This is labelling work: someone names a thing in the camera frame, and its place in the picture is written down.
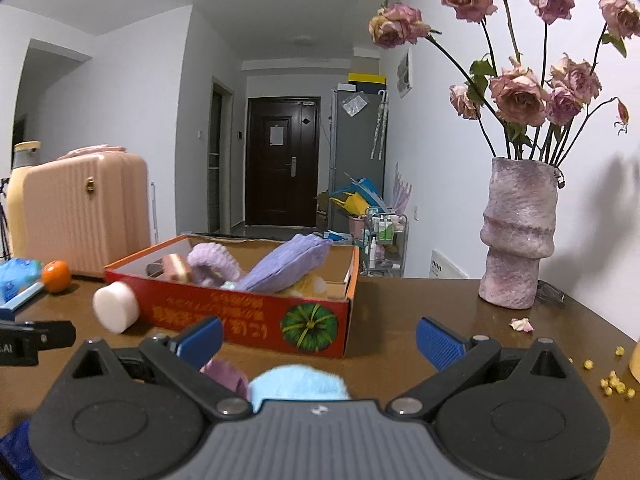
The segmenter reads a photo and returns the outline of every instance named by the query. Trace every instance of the red cardboard box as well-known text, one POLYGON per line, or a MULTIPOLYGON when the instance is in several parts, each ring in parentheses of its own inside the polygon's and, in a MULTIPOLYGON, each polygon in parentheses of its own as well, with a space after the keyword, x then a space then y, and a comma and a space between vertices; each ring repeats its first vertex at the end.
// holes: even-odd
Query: red cardboard box
POLYGON ((105 280, 127 283, 138 300, 140 318, 161 328, 183 330, 214 315, 222 320, 225 340, 231 343, 324 357, 344 355, 358 278, 358 248, 332 246, 324 265, 315 270, 327 284, 326 300, 221 290, 146 276, 148 264, 167 254, 187 256, 202 242, 226 246, 244 272, 281 243, 183 235, 106 266, 105 280))

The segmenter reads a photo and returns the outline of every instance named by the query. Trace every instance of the suitcase handle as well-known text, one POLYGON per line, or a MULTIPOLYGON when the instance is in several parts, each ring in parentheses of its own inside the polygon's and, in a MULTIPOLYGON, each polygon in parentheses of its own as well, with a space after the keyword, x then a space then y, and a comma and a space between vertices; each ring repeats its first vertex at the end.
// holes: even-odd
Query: suitcase handle
POLYGON ((75 156, 81 155, 91 155, 92 153, 101 153, 101 152, 126 152, 127 150, 122 146, 110 146, 108 144, 99 144, 97 146, 87 146, 86 148, 79 148, 77 150, 71 150, 66 155, 59 156, 58 160, 63 160, 65 158, 73 158, 75 156))

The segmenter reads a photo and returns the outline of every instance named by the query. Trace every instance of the green pumpkin picture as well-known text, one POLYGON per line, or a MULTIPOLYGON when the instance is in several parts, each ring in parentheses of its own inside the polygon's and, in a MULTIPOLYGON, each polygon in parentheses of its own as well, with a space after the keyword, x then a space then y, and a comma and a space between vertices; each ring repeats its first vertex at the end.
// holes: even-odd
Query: green pumpkin picture
POLYGON ((338 337, 338 318, 318 303, 291 308, 280 321, 284 340, 305 352, 329 348, 338 337))

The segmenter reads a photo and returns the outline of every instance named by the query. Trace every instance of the suitcase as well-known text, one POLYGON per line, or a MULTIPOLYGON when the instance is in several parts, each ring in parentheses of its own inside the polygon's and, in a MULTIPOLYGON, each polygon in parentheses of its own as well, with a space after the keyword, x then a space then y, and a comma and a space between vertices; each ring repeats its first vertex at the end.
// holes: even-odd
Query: suitcase
POLYGON ((35 166, 24 180, 27 257, 64 260, 73 274, 149 247, 145 161, 119 146, 93 146, 35 166))

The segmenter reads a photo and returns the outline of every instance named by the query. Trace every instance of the gray refrigerator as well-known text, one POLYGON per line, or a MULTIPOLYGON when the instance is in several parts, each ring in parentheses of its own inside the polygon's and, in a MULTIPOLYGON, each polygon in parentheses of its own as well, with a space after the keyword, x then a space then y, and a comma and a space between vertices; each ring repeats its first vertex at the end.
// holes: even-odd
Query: gray refrigerator
MULTIPOLYGON (((370 158, 378 121, 378 107, 382 101, 382 96, 365 94, 368 104, 351 117, 342 106, 342 103, 353 95, 354 92, 334 91, 329 155, 329 195, 351 183, 346 175, 348 174, 355 180, 364 177, 370 179, 378 189, 380 196, 382 196, 385 183, 386 155, 383 149, 382 160, 378 160, 380 143, 383 137, 382 131, 379 134, 373 160, 370 158)), ((348 217, 340 206, 332 202, 329 202, 327 223, 328 228, 332 231, 338 233, 349 232, 348 217)))

